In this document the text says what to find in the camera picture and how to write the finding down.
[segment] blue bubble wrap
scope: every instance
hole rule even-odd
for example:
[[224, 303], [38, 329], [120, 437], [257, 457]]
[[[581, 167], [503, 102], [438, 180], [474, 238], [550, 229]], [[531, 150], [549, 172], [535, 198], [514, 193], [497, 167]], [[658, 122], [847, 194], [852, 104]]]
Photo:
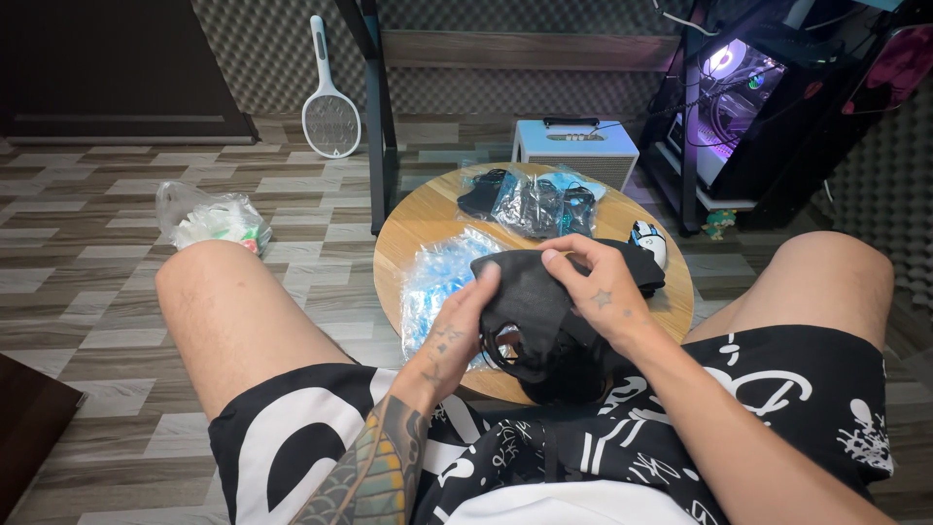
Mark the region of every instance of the blue bubble wrap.
[[[467, 226], [458, 236], [422, 247], [402, 285], [401, 339], [405, 362], [425, 342], [444, 301], [473, 280], [469, 264], [484, 255], [508, 249], [488, 234]], [[477, 356], [467, 370], [489, 368]]]

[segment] black and white shorts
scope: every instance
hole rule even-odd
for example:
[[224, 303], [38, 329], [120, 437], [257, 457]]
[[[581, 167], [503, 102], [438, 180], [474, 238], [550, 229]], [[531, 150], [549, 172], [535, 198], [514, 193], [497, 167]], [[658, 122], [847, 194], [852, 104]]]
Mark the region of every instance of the black and white shorts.
[[[684, 349], [763, 424], [864, 498], [867, 484], [892, 474], [884, 361], [867, 341], [788, 325]], [[231, 401], [209, 431], [230, 520], [292, 519], [394, 377], [367, 366], [317, 364]], [[544, 407], [532, 417], [519, 409], [490, 420], [447, 398], [432, 415], [412, 523], [443, 523], [462, 502], [505, 486], [593, 479], [649, 485], [701, 523], [728, 523], [638, 370], [619, 370], [613, 380], [606, 401], [580, 407], [572, 421], [549, 418]]]

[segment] wooden tabletop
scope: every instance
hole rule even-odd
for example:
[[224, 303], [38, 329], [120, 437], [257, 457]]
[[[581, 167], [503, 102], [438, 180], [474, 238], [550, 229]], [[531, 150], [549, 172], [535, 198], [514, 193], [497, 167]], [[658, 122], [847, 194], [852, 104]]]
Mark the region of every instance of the wooden tabletop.
[[[511, 163], [490, 163], [466, 168], [470, 176], [478, 169], [508, 168]], [[544, 175], [553, 167], [541, 164], [516, 164], [526, 174]], [[456, 236], [471, 225], [515, 248], [533, 248], [537, 241], [511, 234], [491, 222], [455, 220], [456, 199], [462, 187], [461, 170], [455, 170], [430, 182], [405, 197], [385, 221], [376, 253], [373, 256], [373, 274], [376, 293], [386, 317], [398, 332], [401, 316], [400, 293], [405, 273], [414, 262], [414, 254], [422, 245]], [[664, 232], [667, 239], [667, 267], [664, 288], [648, 299], [655, 319], [676, 340], [681, 341], [693, 318], [693, 285], [684, 256], [675, 240], [643, 207], [629, 197], [609, 190], [600, 199], [596, 215], [596, 237], [628, 240], [632, 224], [647, 220]], [[513, 403], [534, 404], [525, 396], [518, 380], [499, 370], [467, 372], [461, 385], [496, 399]]]

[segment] wall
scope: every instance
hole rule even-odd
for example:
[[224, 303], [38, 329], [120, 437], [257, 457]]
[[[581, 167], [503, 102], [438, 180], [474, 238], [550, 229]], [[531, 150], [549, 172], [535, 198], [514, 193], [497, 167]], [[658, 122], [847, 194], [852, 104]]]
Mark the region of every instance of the wall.
[[[664, 0], [686, 16], [689, 0]], [[317, 86], [308, 20], [324, 18], [338, 89], [365, 103], [363, 61], [331, 0], [192, 0], [240, 109], [298, 113]], [[722, 0], [729, 18], [749, 0]], [[384, 29], [678, 35], [650, 0], [382, 0]], [[396, 113], [634, 114], [660, 73], [390, 68]]]
[[834, 227], [875, 246], [897, 284], [933, 315], [933, 78], [871, 128], [814, 202]]

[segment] white gaming mouse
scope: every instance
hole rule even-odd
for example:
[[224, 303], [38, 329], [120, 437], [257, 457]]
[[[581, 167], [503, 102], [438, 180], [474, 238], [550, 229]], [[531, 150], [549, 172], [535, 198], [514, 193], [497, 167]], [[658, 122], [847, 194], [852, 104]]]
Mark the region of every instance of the white gaming mouse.
[[664, 240], [664, 234], [654, 227], [654, 224], [648, 224], [643, 220], [636, 220], [632, 225], [632, 235], [629, 242], [654, 252], [654, 262], [664, 269], [667, 264], [667, 241]]

